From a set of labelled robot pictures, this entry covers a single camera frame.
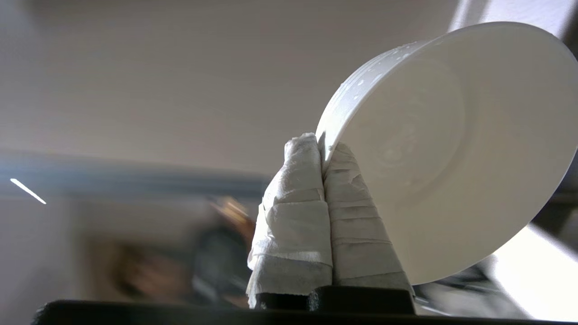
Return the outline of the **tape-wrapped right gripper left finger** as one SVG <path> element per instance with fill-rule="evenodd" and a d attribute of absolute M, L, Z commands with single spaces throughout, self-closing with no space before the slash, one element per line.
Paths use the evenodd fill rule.
<path fill-rule="evenodd" d="M 330 216 L 316 136 L 305 133 L 284 146 L 284 162 L 264 192 L 247 265 L 252 309 L 268 298 L 306 302 L 332 284 Z"/>

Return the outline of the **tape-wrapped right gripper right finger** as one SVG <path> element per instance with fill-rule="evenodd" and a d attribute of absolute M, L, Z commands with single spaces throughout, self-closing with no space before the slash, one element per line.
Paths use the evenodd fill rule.
<path fill-rule="evenodd" d="M 333 284 L 413 293 L 350 148 L 337 144 L 324 175 Z"/>

